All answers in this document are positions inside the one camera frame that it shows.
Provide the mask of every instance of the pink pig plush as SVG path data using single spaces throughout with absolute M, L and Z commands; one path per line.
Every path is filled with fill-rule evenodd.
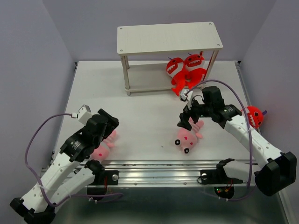
M 110 149 L 114 147 L 114 139 L 116 137 L 116 130 L 113 130 L 112 133 L 103 140 L 98 148 L 96 148 L 93 153 L 90 155 L 90 158 L 93 160 L 98 160 L 102 162 L 105 160 L 110 153 Z
M 202 135 L 199 133 L 199 130 L 204 125 L 202 120 L 199 120 L 196 124 L 194 124 L 191 118 L 189 119 L 189 123 L 192 126 L 192 130 L 188 131 L 187 129 L 180 128 L 177 139 L 174 141 L 174 144 L 180 146 L 186 154 L 194 148 L 198 139 L 202 139 Z

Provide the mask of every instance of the plush toy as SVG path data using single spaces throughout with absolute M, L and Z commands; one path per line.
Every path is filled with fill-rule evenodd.
M 267 111 L 261 112 L 255 106 L 245 107 L 245 112 L 247 114 L 250 125 L 254 128 L 258 128 L 262 124 L 263 116 L 267 113 Z
M 180 92 L 186 85 L 185 77 L 188 71 L 184 67 L 182 58 L 176 57 L 171 59 L 166 66 L 167 74 L 172 78 L 171 84 L 177 85 L 172 91 L 179 96 Z
M 193 120 L 190 118 L 189 123 L 192 126 L 192 130 L 188 131 L 185 128 L 180 128 L 178 131 L 177 139 L 174 141 L 174 144 L 180 146 L 185 154 L 189 153 L 191 149 L 198 143 L 198 139 L 202 139 L 202 135 L 199 133 L 199 130 L 204 125 L 202 120 L 199 120 L 194 124 Z
M 205 59 L 202 56 L 202 53 L 203 52 L 199 55 L 190 55 L 184 60 L 185 68 L 189 72 L 186 76 L 186 79 L 190 79 L 190 82 L 187 82 L 189 89 L 205 79 L 206 70 L 202 68 L 205 63 Z
M 90 158 L 93 160 L 98 160 L 102 162 L 105 160 L 110 153 L 110 149 L 114 147 L 114 140 L 116 137 L 116 131 L 113 130 L 112 133 L 103 140 L 98 148 L 96 148 L 93 153 L 90 155 Z

